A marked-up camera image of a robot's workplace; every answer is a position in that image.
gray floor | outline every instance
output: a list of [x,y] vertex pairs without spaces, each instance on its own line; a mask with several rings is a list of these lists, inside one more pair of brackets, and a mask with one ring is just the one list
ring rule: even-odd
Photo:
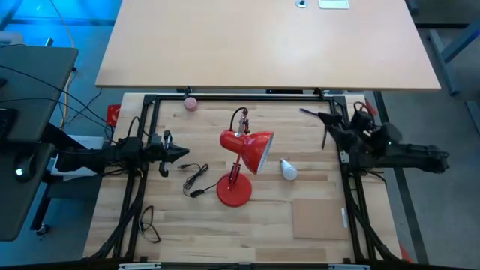
[[[40,11],[47,9],[47,1],[38,0],[38,2],[40,2],[38,5]],[[96,13],[95,17],[112,19],[118,10],[119,1],[112,2],[114,4]],[[453,5],[453,2],[455,1],[444,0],[443,4],[439,5],[445,7]],[[475,16],[475,10],[480,9],[480,1],[476,0],[463,0],[455,8],[443,8],[443,10],[436,9],[437,3],[439,2],[422,0],[422,16],[424,18],[430,16],[435,20],[440,18],[451,23],[454,16],[446,17],[448,9],[452,9],[457,17],[465,20],[468,19],[458,14],[463,12],[468,16]],[[19,10],[19,16],[32,16],[38,7],[23,5]],[[71,17],[82,16],[77,14],[76,10]],[[43,45],[45,40],[51,37],[55,40],[55,46],[70,46],[65,29],[61,25],[10,24],[6,30],[22,32],[25,43],[28,45]],[[80,51],[76,63],[78,72],[70,91],[87,102],[99,91],[95,88],[95,78],[112,27],[71,26],[70,30],[76,47]],[[440,37],[447,44],[458,34],[459,30],[441,31]],[[425,32],[420,31],[420,35],[424,39],[432,65],[437,69],[438,64],[432,54],[431,45],[425,39]],[[480,208],[477,206],[479,200],[476,195],[480,189],[478,177],[480,175],[480,136],[476,133],[463,102],[465,99],[480,101],[479,53],[480,39],[449,64],[456,83],[463,90],[459,97],[450,97],[445,89],[436,93],[384,93],[390,121],[400,128],[404,142],[435,144],[450,152],[448,161],[451,168],[445,174],[434,175],[414,169],[406,170],[431,264],[480,269]],[[100,116],[104,116],[108,104],[119,104],[123,93],[131,91],[139,91],[139,89],[104,89],[102,95],[92,103],[91,109]],[[143,91],[171,92],[172,89]],[[367,98],[374,101],[370,93],[367,93]],[[60,120],[60,113],[56,110],[51,122],[58,125]],[[66,130],[74,135],[104,135],[101,127],[89,123],[83,117],[78,117],[66,127]],[[387,173],[387,177],[388,195],[400,243],[415,258],[395,180],[391,173]],[[36,209],[43,188],[39,190],[32,210]],[[43,238],[38,238],[28,231],[29,221],[33,215],[31,210],[20,237],[14,242],[0,242],[0,266],[79,259],[82,256],[94,207],[93,203],[65,199],[54,201],[46,217],[46,222],[52,226],[52,232]]]

lamp base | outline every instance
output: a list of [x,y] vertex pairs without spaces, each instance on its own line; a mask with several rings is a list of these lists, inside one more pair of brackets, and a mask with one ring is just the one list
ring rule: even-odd
[[229,176],[229,173],[222,176],[222,180],[217,185],[218,199],[229,207],[243,206],[252,196],[252,183],[246,175],[239,173],[235,188],[230,190]]

light wood table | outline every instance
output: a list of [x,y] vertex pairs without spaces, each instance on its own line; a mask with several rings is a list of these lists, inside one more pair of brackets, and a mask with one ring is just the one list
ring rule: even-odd
[[124,0],[98,87],[429,91],[404,0]]
[[[140,115],[143,97],[144,94],[125,94],[116,140],[126,135],[131,119]],[[353,113],[353,102],[365,99],[363,95],[350,94],[346,100],[349,112]],[[218,200],[215,189],[196,199],[184,196],[182,185],[196,169],[181,171],[178,165],[209,165],[210,169],[197,179],[192,191],[214,184],[230,171],[236,155],[221,148],[219,136],[228,128],[233,110],[241,106],[249,109],[252,132],[275,132],[262,172],[252,175],[247,169],[242,170],[252,181],[250,201],[240,208],[226,207]],[[150,166],[143,208],[154,206],[154,226],[162,242],[152,244],[139,234],[135,257],[195,263],[341,263],[343,258],[353,259],[350,238],[293,238],[293,199],[344,201],[335,141],[328,136],[322,151],[323,123],[300,113],[299,107],[330,111],[327,103],[320,102],[217,100],[200,101],[196,112],[188,112],[181,100],[162,100],[156,132],[170,130],[173,142],[190,149],[190,154],[169,166],[168,178],[160,176],[158,163]],[[145,131],[148,130],[149,121],[145,125]],[[296,166],[297,180],[283,179],[280,158],[288,158]],[[126,182],[126,175],[103,178],[84,250],[86,256],[98,250],[118,223]],[[371,177],[364,177],[363,183],[372,227],[391,252],[400,256],[386,186]],[[367,255],[359,224],[358,231],[361,248]],[[125,232],[124,252],[130,228]]]

floor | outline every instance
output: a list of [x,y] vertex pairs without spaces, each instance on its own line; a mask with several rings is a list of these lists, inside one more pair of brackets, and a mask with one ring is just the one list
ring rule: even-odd
[[[119,10],[120,0],[57,0],[55,3],[62,15],[72,24],[69,29],[80,51],[76,63],[78,71],[70,93],[88,102],[99,91],[95,88],[96,74],[110,38],[113,28],[111,25]],[[480,16],[480,1],[477,0],[418,0],[418,3],[421,10],[419,15],[414,16],[416,23],[468,23],[474,17]],[[43,46],[47,38],[53,38],[56,47],[71,45],[64,26],[60,23],[52,24],[48,20],[57,18],[49,0],[2,0],[0,19],[8,16],[8,11],[15,4],[19,4],[19,9],[13,20],[10,20],[9,24],[0,20],[0,27],[4,27],[5,31],[23,33],[28,45]],[[82,19],[91,18],[95,18],[100,25],[83,25],[85,20]],[[446,44],[459,33],[460,30],[457,29],[439,32]],[[426,31],[420,30],[419,34],[432,65],[438,71],[431,44],[426,39]],[[434,144],[450,153],[450,169],[442,175],[423,173],[416,169],[406,170],[430,264],[480,269],[480,208],[476,206],[480,189],[480,136],[476,133],[463,102],[466,99],[480,101],[479,55],[480,39],[474,41],[449,64],[455,82],[463,91],[457,97],[450,97],[446,89],[436,93],[383,94],[390,121],[402,131],[404,142]],[[104,89],[91,103],[91,109],[103,116],[108,104],[119,104],[123,93],[133,90],[139,91]],[[366,96],[374,102],[370,92],[367,92]],[[59,125],[61,118],[60,112],[56,110],[51,122]],[[104,135],[101,127],[90,124],[82,116],[68,124],[66,131],[73,135]],[[387,172],[387,181],[398,238],[415,259],[395,178],[390,172]],[[95,204],[66,199],[54,200],[45,220],[52,230],[39,238],[28,230],[28,226],[43,189],[44,186],[38,191],[20,237],[13,242],[0,242],[0,266],[77,260],[82,256]]]

wooden tabletop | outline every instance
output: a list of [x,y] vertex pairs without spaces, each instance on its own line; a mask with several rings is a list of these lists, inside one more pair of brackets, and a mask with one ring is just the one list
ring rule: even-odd
[[[125,94],[115,139],[124,137],[131,119],[140,115],[143,96]],[[364,101],[364,97],[351,94],[346,100],[353,112],[353,102]],[[241,171],[253,185],[250,201],[240,208],[226,207],[218,200],[215,189],[196,199],[184,196],[182,185],[196,168],[181,171],[178,165],[209,165],[192,191],[214,184],[230,171],[236,155],[221,148],[218,140],[240,106],[249,110],[252,132],[275,132],[262,172],[252,175],[247,169]],[[154,206],[154,227],[162,242],[152,244],[139,234],[135,256],[148,256],[150,261],[198,263],[341,263],[345,257],[353,259],[350,234],[348,239],[293,238],[293,199],[344,202],[335,141],[328,136],[322,151],[324,125],[317,118],[301,114],[299,107],[329,111],[329,105],[320,102],[217,100],[200,101],[196,112],[188,112],[181,100],[161,101],[156,132],[170,130],[173,142],[190,149],[190,154],[169,166],[168,178],[160,176],[158,163],[150,166],[143,208]],[[283,179],[280,158],[289,159],[297,168],[295,181]],[[98,250],[118,223],[126,182],[126,175],[103,178],[84,250],[86,256]],[[386,187],[378,178],[364,177],[363,182],[372,227],[391,252],[400,256]],[[367,255],[365,237],[358,228]],[[126,232],[124,252],[130,228]]]
[[404,0],[124,0],[98,87],[440,89]]

